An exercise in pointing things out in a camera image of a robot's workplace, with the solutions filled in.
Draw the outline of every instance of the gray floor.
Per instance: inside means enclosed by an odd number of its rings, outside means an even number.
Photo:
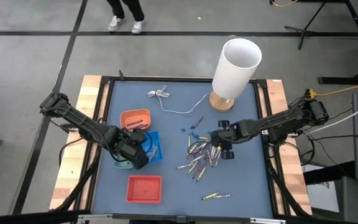
[[[358,13],[358,1],[353,1]],[[142,0],[147,31],[285,32],[284,25],[303,27],[318,3],[277,8],[267,1]],[[0,30],[72,30],[81,0],[0,0]],[[129,31],[127,21],[121,31]],[[89,0],[80,31],[105,31],[111,19],[105,0]],[[357,32],[343,4],[327,4],[310,27],[316,31]],[[75,104],[83,75],[212,77],[223,44],[233,37],[103,36],[77,37],[61,92]],[[53,87],[69,37],[0,36],[0,215],[9,213],[17,184],[41,115],[38,107]],[[295,37],[248,37],[262,50],[254,78],[282,79],[287,101],[306,88],[318,93],[346,86],[319,85],[316,77],[350,77],[358,72],[358,38],[307,38],[301,51]],[[351,91],[320,98],[334,116],[351,107]],[[314,137],[350,134],[351,121]],[[42,149],[23,212],[46,211],[58,173],[58,151],[67,135],[51,126]],[[300,137],[302,152],[310,148]],[[352,139],[324,140],[336,162],[353,159]],[[333,164],[316,146],[314,161]]]

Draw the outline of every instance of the blue table surface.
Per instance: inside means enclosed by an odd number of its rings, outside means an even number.
[[[176,169],[189,161],[186,159],[189,128],[202,116],[204,120],[194,130],[202,136],[218,129],[218,121],[222,119],[231,122],[257,119],[253,85],[247,85],[236,99],[233,109],[226,113],[213,110],[206,97],[190,114],[175,114],[162,111],[158,98],[146,95],[150,90],[161,89],[164,84],[168,86],[165,91],[171,94],[162,98],[166,110],[188,111],[203,95],[212,91],[210,83],[114,82],[108,124],[119,126],[119,116],[125,110],[150,110],[149,131],[159,131],[163,161],[147,164],[140,170],[117,169],[112,157],[103,151],[92,213],[272,218],[260,137],[233,145],[235,159],[220,159],[217,167],[208,166],[198,183],[187,174],[188,169]],[[127,203],[130,175],[162,176],[161,203]],[[231,194],[232,197],[201,201],[202,197],[213,192]]]

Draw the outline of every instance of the person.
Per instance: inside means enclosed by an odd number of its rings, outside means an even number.
[[[135,19],[135,24],[132,28],[133,34],[142,32],[145,26],[144,14],[140,6],[139,0],[122,0],[131,11]],[[125,15],[120,0],[107,0],[112,7],[113,18],[109,24],[109,31],[114,32],[124,21]]]

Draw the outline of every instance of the sneaker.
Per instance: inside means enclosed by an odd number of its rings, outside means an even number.
[[[124,19],[117,18],[117,16],[114,16],[109,24],[109,31],[114,32],[118,30],[118,27],[121,25],[121,23],[124,21]]]
[[[132,33],[133,34],[140,34],[140,32],[143,31],[144,26],[146,25],[146,21],[140,21],[140,22],[135,22],[133,28],[132,28]]]

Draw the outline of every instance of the wooden lamp base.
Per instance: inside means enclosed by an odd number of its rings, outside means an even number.
[[[224,99],[218,96],[214,91],[209,94],[209,104],[211,107],[219,112],[227,112],[234,106],[234,99]]]

